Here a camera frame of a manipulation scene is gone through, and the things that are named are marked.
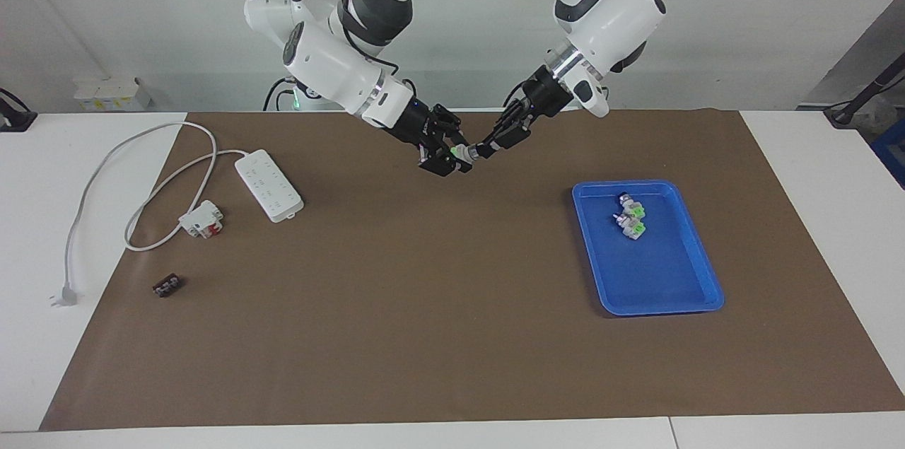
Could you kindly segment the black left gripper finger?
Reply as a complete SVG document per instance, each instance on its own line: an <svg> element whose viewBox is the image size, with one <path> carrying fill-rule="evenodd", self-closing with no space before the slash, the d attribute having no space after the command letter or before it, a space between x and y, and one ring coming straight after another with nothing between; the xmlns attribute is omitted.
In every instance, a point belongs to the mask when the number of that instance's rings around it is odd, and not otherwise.
<svg viewBox="0 0 905 449"><path fill-rule="evenodd" d="M513 121L498 126L478 143L478 157L489 158L502 149L510 149L530 136L530 123Z"/></svg>
<svg viewBox="0 0 905 449"><path fill-rule="evenodd" d="M529 99L513 99L508 102L505 110L495 123L495 130L505 130L524 120L524 117L530 113L531 104Z"/></svg>

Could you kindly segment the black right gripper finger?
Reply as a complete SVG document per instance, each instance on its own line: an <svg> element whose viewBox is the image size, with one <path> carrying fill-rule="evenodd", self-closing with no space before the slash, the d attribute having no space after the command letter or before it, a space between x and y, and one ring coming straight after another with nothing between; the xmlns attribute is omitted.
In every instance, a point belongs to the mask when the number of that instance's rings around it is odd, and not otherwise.
<svg viewBox="0 0 905 449"><path fill-rule="evenodd" d="M459 117L444 107L435 104L432 107L432 149L452 149L457 146L468 146L463 136Z"/></svg>
<svg viewBox="0 0 905 449"><path fill-rule="evenodd" d="M447 176L461 169L461 162L449 146L429 147L417 146L419 158L418 168L434 175Z"/></svg>

